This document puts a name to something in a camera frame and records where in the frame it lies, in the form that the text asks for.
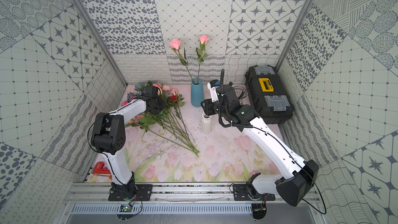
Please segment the pink rose stem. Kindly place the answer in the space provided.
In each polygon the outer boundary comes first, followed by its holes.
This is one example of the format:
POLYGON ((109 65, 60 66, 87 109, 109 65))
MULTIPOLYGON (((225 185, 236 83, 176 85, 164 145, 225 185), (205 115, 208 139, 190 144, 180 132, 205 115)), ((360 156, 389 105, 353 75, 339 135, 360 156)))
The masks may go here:
POLYGON ((197 62, 198 62, 198 73, 197 73, 197 78, 198 80, 200 79, 200 68, 201 64, 204 62, 204 58, 208 57, 208 54, 206 53, 206 45, 207 42, 209 41, 209 37, 207 35, 201 35, 199 37, 199 48, 196 48, 197 52, 197 62))
POLYGON ((186 57, 186 50, 183 49, 183 53, 181 53, 181 40, 178 38, 173 39, 170 41, 170 47, 172 51, 176 54, 178 57, 180 63, 187 69, 189 76, 191 79, 193 79, 192 74, 189 71, 189 61, 186 57))

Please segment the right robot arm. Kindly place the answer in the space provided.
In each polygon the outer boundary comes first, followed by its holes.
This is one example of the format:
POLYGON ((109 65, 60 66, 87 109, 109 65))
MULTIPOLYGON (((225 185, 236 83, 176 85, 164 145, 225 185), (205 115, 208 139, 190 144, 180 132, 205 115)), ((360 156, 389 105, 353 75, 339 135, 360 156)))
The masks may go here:
POLYGON ((271 177, 256 173, 246 182, 252 198, 258 195, 279 195, 286 203, 297 206, 315 186, 319 166, 305 160, 290 149, 250 105, 242 105, 231 85, 218 80, 207 84, 210 99, 201 103, 205 115, 217 115, 224 128, 236 127, 252 139, 273 161, 279 175, 271 177))

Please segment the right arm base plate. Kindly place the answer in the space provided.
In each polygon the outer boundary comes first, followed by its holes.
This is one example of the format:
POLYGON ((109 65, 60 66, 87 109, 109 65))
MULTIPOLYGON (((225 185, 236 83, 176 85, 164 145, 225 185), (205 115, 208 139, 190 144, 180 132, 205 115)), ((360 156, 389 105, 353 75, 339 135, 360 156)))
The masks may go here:
POLYGON ((273 194, 259 194, 254 188, 247 184, 232 183, 229 186, 230 192, 233 194, 235 201, 275 201, 273 194))

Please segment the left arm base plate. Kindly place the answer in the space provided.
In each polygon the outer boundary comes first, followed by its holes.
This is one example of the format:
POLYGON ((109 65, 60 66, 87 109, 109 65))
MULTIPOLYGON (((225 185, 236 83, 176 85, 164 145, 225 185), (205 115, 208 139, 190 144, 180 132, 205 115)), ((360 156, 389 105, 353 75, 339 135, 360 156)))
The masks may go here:
POLYGON ((153 185, 131 184, 127 186, 112 183, 109 191, 109 201, 131 201, 135 197, 138 200, 149 201, 152 194, 153 185))

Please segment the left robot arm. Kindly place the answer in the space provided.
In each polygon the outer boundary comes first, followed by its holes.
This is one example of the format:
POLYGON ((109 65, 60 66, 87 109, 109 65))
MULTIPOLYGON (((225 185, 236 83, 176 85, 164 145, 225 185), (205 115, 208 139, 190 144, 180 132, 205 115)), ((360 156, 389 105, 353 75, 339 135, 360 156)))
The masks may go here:
POLYGON ((146 86, 141 95, 133 96, 119 109, 99 113, 95 117, 90 145, 107 163, 113 192, 124 198, 132 199, 137 195, 134 173, 130 171, 122 151, 126 142, 125 125, 139 114, 158 114, 163 110, 165 102, 161 93, 159 87, 146 86))

